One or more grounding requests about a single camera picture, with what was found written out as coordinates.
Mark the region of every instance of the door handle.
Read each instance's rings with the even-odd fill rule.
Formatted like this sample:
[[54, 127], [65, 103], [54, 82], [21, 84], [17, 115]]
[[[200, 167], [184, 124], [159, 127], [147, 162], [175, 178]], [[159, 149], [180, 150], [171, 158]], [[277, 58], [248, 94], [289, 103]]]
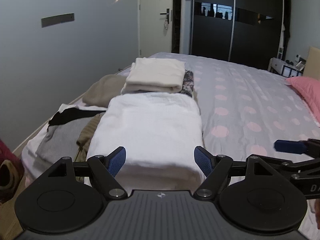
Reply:
[[167, 12], [166, 13], [160, 13], [160, 15], [166, 15], [166, 19], [168, 21], [168, 24], [169, 24], [169, 14], [170, 14], [170, 8], [167, 8]]

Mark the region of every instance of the polka dot bedsheet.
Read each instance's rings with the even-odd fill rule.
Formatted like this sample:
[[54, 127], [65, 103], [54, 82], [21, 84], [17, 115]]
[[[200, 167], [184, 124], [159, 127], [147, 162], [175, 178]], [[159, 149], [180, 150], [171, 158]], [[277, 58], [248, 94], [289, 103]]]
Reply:
[[[193, 71], [204, 146], [213, 155], [225, 154], [235, 161], [245, 161], [251, 154], [293, 162], [312, 159], [273, 149], [278, 139], [320, 139], [320, 128], [284, 77], [211, 58], [172, 53], [152, 57], [181, 60]], [[241, 179], [233, 178], [232, 183]], [[309, 203], [300, 231], [309, 239], [320, 239], [310, 209]]]

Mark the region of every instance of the sliding wardrobe door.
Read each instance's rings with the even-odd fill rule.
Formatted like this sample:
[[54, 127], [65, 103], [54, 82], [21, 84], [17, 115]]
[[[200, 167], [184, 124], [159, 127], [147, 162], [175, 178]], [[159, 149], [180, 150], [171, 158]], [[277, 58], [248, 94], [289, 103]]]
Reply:
[[194, 0], [191, 54], [228, 60], [234, 0]]
[[277, 57], [283, 0], [236, 0], [231, 62], [267, 69]]

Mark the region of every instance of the pink pillow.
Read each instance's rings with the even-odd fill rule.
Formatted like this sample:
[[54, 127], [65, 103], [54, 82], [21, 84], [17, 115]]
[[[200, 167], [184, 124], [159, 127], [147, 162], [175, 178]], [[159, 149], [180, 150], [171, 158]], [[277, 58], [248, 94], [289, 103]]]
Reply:
[[320, 82], [310, 77], [291, 77], [287, 81], [304, 97], [313, 115], [320, 122]]

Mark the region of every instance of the white door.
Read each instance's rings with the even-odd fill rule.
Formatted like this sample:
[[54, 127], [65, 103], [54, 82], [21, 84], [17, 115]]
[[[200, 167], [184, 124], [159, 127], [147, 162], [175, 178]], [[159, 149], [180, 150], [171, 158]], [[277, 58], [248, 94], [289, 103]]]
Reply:
[[[168, 29], [164, 28], [169, 9]], [[171, 52], [172, 0], [140, 0], [140, 57], [157, 52]]]

